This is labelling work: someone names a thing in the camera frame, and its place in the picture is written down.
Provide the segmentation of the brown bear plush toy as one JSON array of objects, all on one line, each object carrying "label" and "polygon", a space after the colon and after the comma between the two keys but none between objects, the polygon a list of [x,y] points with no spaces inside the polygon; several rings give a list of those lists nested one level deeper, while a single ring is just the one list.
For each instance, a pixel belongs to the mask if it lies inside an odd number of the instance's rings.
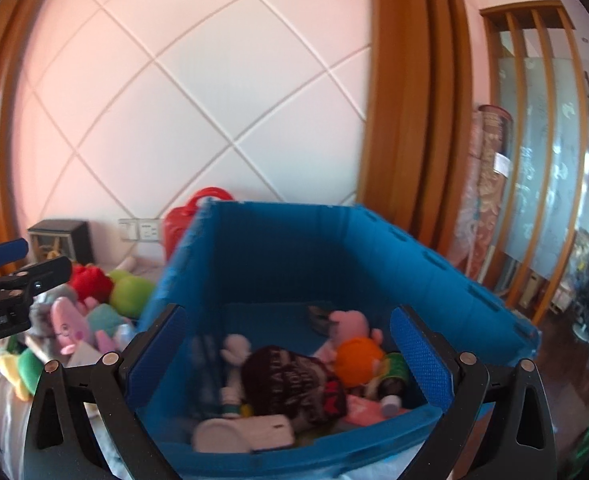
[{"label": "brown bear plush toy", "polygon": [[98,266],[73,266],[69,285],[78,295],[78,301],[94,298],[99,304],[109,301],[114,283]]}]

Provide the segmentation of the white medicine bottle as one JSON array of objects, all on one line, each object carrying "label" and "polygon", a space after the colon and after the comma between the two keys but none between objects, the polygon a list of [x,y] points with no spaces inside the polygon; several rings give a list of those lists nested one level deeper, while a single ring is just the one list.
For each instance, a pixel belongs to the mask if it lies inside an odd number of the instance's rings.
[{"label": "white medicine bottle", "polygon": [[198,453],[250,454],[291,448],[294,431],[284,415],[212,418],[200,422],[192,435]]}]

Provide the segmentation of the white wall socket strip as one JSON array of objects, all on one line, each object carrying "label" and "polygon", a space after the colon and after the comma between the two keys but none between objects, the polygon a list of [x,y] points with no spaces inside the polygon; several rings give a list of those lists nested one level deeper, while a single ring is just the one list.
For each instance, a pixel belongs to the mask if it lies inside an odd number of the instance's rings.
[{"label": "white wall socket strip", "polygon": [[119,219],[118,229],[121,240],[127,242],[160,242],[161,222],[157,219]]}]

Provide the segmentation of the grey plush toy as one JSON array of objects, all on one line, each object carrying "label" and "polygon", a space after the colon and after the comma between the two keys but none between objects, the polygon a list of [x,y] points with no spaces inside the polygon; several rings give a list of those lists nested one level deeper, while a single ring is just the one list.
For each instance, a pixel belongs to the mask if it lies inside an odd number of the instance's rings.
[{"label": "grey plush toy", "polygon": [[35,297],[30,307],[29,334],[44,340],[55,341],[67,336],[70,314],[75,311],[78,293],[68,284],[56,286]]}]

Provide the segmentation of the rolled patterned fabric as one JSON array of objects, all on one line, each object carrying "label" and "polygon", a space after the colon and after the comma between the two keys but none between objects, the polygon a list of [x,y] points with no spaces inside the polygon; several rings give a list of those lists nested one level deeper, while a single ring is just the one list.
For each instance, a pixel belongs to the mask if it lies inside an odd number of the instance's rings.
[{"label": "rolled patterned fabric", "polygon": [[511,161],[507,145],[512,117],[503,107],[484,104],[473,112],[465,160],[465,184],[447,259],[477,281],[491,252]]}]

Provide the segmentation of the pink pig plush toy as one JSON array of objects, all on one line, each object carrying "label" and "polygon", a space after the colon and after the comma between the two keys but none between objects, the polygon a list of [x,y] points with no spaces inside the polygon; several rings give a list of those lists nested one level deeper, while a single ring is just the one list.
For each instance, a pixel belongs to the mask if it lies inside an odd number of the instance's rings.
[{"label": "pink pig plush toy", "polygon": [[101,330],[101,326],[94,311],[83,314],[73,301],[62,296],[52,305],[50,319],[60,352],[64,356],[73,354],[81,342],[99,349],[96,333]]}]

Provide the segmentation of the red plastic toy suitcase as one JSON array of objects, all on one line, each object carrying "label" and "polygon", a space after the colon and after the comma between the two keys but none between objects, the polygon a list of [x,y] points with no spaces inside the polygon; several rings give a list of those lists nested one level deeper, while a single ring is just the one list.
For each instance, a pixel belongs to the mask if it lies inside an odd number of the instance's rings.
[{"label": "red plastic toy suitcase", "polygon": [[198,214],[200,205],[206,200],[234,200],[234,196],[224,188],[208,186],[195,192],[185,205],[173,208],[163,220],[163,247],[166,262],[171,260],[177,244]]}]

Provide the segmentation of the green plush toy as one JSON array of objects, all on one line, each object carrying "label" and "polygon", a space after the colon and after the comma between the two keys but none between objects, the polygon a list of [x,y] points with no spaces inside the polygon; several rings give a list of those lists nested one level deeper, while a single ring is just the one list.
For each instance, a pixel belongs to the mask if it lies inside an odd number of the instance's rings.
[{"label": "green plush toy", "polygon": [[108,277],[113,283],[109,304],[120,315],[140,318],[156,284],[148,278],[131,274],[125,270],[112,270]]}]

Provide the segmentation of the dark maroon knit hat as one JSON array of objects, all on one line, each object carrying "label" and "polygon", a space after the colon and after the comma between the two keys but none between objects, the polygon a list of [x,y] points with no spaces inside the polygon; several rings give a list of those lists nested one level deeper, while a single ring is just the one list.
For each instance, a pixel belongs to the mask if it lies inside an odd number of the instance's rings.
[{"label": "dark maroon knit hat", "polygon": [[252,413],[285,416],[294,432],[333,425],[347,415],[341,380],[312,356],[263,347],[242,364],[240,378]]}]

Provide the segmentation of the pink plush orange shirt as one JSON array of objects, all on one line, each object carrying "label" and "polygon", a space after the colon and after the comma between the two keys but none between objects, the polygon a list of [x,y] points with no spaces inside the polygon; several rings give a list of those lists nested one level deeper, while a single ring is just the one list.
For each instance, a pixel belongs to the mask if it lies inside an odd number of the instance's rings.
[{"label": "pink plush orange shirt", "polygon": [[384,358],[382,344],[382,330],[371,328],[363,313],[333,311],[329,314],[328,338],[314,356],[345,389],[354,389],[366,386],[375,377]]}]

